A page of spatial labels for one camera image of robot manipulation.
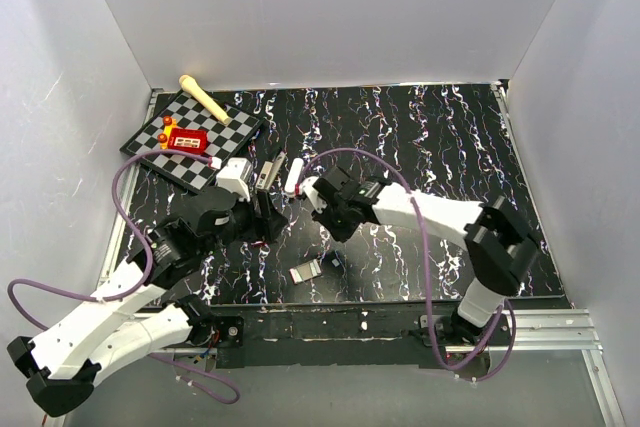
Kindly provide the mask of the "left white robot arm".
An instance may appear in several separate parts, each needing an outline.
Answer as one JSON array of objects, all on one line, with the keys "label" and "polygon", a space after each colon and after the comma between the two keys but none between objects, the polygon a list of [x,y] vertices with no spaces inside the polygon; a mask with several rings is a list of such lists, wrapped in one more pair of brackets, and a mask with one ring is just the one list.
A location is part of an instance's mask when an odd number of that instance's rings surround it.
[{"label": "left white robot arm", "polygon": [[7,346],[34,402],[63,416],[107,377],[157,349],[210,344],[223,334],[219,320],[195,294],[168,303],[142,321],[130,318],[197,271],[217,247],[274,242],[287,224],[269,194],[244,200],[221,187],[188,198],[143,237],[92,294],[66,317],[34,337]]}]

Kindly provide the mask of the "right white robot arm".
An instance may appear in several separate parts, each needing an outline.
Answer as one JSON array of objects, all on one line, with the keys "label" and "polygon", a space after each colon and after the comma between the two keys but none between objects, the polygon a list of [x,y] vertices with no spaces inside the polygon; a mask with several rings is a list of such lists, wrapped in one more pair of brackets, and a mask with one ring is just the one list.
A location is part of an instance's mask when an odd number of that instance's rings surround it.
[{"label": "right white robot arm", "polygon": [[312,218],[338,242],[370,223],[425,227],[465,250],[474,278],[452,316],[453,334],[464,344],[486,336],[490,317],[518,293],[541,253],[540,236],[502,196],[489,203],[449,200],[383,178],[359,182],[338,166],[303,181],[299,191],[313,206]]}]

